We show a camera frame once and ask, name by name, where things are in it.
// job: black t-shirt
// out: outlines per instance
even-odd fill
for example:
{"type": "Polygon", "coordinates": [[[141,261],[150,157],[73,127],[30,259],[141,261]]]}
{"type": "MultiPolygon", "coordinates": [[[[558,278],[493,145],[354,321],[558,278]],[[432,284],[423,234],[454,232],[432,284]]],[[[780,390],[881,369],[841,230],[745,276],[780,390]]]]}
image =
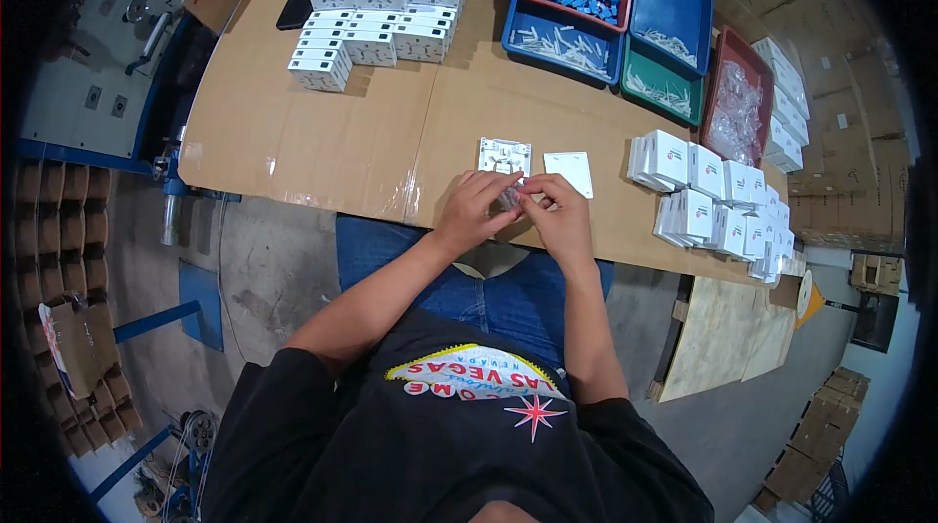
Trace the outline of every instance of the black t-shirt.
{"type": "Polygon", "coordinates": [[[342,376],[282,349],[229,401],[203,520],[467,521],[508,501],[543,522],[712,521],[627,399],[575,405],[510,342],[413,311],[342,376]]]}

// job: red star graphic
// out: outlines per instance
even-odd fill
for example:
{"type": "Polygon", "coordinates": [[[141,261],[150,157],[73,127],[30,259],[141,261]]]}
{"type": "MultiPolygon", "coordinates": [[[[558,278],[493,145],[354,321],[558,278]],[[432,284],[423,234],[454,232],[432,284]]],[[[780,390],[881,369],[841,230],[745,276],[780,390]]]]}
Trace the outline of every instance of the red star graphic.
{"type": "Polygon", "coordinates": [[[527,399],[521,397],[524,401],[524,405],[527,406],[526,409],[515,409],[513,407],[505,407],[505,411],[512,413],[521,413],[524,415],[524,419],[520,422],[515,423],[515,427],[521,425],[522,423],[531,422],[531,443],[533,443],[533,437],[537,435],[537,423],[544,423],[550,429],[554,429],[554,426],[547,422],[545,417],[553,417],[554,415],[563,415],[566,412],[547,412],[545,409],[547,405],[551,403],[553,399],[548,399],[543,405],[540,403],[540,397],[537,395],[533,396],[533,405],[528,403],[527,399]]]}

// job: cable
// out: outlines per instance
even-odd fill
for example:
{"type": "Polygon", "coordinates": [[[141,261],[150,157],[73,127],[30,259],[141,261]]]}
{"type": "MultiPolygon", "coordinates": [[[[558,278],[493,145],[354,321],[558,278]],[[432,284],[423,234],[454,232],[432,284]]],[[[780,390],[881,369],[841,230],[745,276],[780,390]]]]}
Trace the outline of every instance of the cable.
{"type": "Polygon", "coordinates": [[[225,212],[228,210],[228,192],[225,192],[221,196],[221,212],[218,213],[218,244],[216,250],[218,251],[218,297],[221,299],[221,307],[225,310],[225,317],[228,318],[228,327],[232,331],[232,340],[234,340],[234,346],[237,348],[237,353],[240,354],[242,362],[245,364],[248,363],[248,360],[244,357],[244,353],[241,352],[241,344],[237,341],[237,334],[235,333],[235,323],[232,321],[232,314],[228,311],[228,300],[225,298],[225,292],[221,288],[221,232],[225,228],[225,212]]]}

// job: concrete floor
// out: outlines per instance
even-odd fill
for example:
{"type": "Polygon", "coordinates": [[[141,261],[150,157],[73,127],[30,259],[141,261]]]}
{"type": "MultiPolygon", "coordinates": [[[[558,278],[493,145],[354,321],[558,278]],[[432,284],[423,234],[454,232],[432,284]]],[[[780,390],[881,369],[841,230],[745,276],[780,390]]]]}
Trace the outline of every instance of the concrete floor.
{"type": "MultiPolygon", "coordinates": [[[[217,270],[221,206],[192,200],[184,213],[184,245],[166,247],[159,243],[158,185],[119,175],[114,191],[108,257],[111,305],[120,324],[178,304],[179,259],[217,270]]],[[[185,336],[178,322],[121,346],[147,435],[165,425],[165,414],[223,412],[245,360],[265,365],[290,334],[339,294],[331,212],[247,197],[227,206],[221,248],[222,286],[236,330],[232,334],[223,318],[224,354],[185,336]]],[[[834,285],[828,288],[843,282],[847,293],[841,300],[850,303],[845,271],[843,277],[838,270],[820,272],[824,283],[834,285]]],[[[825,309],[794,335],[779,369],[658,404],[645,391],[661,358],[678,278],[616,265],[607,303],[616,353],[639,414],[700,482],[717,520],[732,521],[757,492],[806,400],[838,365],[853,318],[825,309]]]]}

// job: hand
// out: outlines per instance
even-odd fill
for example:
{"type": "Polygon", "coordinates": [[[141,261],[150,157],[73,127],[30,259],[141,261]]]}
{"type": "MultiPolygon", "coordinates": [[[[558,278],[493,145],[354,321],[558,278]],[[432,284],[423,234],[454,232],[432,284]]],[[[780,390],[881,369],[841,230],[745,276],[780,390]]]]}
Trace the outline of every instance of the hand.
{"type": "Polygon", "coordinates": [[[443,207],[439,224],[428,237],[437,242],[451,260],[479,246],[521,217],[520,207],[489,217],[489,207],[523,174],[523,171],[512,175],[466,171],[443,207]]]}
{"type": "Polygon", "coordinates": [[[565,274],[595,268],[589,202],[561,175],[534,175],[518,188],[522,210],[565,274]],[[534,201],[531,196],[544,194],[534,201]]]}

